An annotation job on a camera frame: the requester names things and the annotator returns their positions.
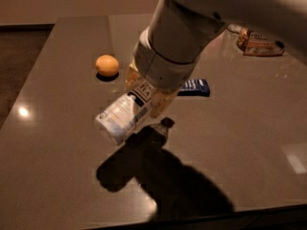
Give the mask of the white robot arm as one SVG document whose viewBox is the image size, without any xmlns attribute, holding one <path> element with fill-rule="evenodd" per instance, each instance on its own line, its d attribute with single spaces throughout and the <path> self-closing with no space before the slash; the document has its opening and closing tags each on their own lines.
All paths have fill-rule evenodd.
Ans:
<svg viewBox="0 0 307 230">
<path fill-rule="evenodd" d="M 142 32 L 130 66 L 127 87 L 142 80 L 153 87 L 156 118 L 191 76 L 205 46 L 230 24 L 282 43 L 297 59 L 307 59 L 307 0 L 159 0 Z"/>
</svg>

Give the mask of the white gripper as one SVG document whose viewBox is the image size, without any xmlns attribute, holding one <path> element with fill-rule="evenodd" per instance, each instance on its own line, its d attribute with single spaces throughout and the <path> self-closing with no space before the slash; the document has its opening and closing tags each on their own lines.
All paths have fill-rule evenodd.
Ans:
<svg viewBox="0 0 307 230">
<path fill-rule="evenodd" d="M 138 86 L 143 78 L 155 87 L 151 97 L 150 117 L 157 118 L 174 100 L 180 88 L 191 76 L 200 60 L 178 63 L 162 57 L 149 41 L 149 29 L 139 36 L 133 50 L 133 61 L 127 69 L 127 89 Z"/>
</svg>

